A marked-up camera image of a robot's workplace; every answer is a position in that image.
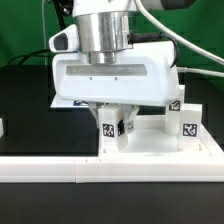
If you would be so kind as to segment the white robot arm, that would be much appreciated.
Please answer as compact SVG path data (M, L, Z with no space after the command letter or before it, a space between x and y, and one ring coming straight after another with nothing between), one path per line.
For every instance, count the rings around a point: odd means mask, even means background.
M127 133L140 105L166 106L179 95L176 39L132 33L136 11L134 0L74 0L74 23L49 39L59 98L121 106Z

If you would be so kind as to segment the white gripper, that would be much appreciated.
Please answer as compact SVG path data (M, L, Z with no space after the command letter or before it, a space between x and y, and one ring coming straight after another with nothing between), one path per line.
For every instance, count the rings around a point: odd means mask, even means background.
M124 129L134 130L139 107L166 106L179 95L175 47L170 41L137 43L116 54L114 64L89 64L78 51L78 29L71 25L49 39L57 96L89 102L96 121L102 103L124 105Z

